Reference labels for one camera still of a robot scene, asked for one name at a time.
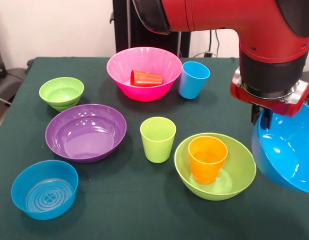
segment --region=green tablecloth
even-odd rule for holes
[[[243,193],[212,202],[192,194],[179,179],[173,153],[186,137],[216,132],[251,148],[251,106],[230,96],[238,60],[196,59],[211,70],[199,98],[178,94],[179,80],[162,99],[128,99],[107,74],[107,58],[37,58],[0,128],[0,240],[309,240],[309,194],[273,184],[257,173]],[[55,77],[84,82],[80,104],[119,110],[127,133],[108,158],[72,165],[79,174],[77,198],[59,218],[37,221],[17,209],[10,197],[16,176],[31,164],[60,159],[45,142],[57,114],[38,94]],[[139,126],[163,116],[177,126],[172,154],[162,164],[144,156]]]

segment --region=black stand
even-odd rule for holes
[[[160,35],[147,30],[141,23],[131,0],[112,0],[116,52],[133,47],[156,47],[188,58],[190,32]]]

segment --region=blue cup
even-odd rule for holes
[[[69,163],[41,161],[19,174],[12,185],[11,198],[29,217],[50,220],[70,209],[78,182],[77,171]]]
[[[185,62],[182,65],[179,94],[185,99],[197,98],[209,76],[210,71],[205,65],[195,61]]]

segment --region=cup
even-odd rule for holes
[[[153,87],[159,86],[164,83],[163,76],[160,74],[143,72],[143,71],[131,71],[130,85],[136,87]]]
[[[228,148],[213,136],[199,136],[188,145],[190,170],[199,184],[212,184],[218,177],[227,156]]]
[[[174,122],[165,117],[151,117],[141,124],[140,133],[143,149],[150,162],[158,164],[168,160],[176,131]]]
[[[207,79],[209,69],[195,61],[187,61],[182,65],[179,94],[185,99],[195,99],[199,96]]]

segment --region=green cup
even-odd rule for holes
[[[159,164],[168,160],[176,131],[174,122],[165,117],[151,117],[141,124],[144,153],[150,162]]]

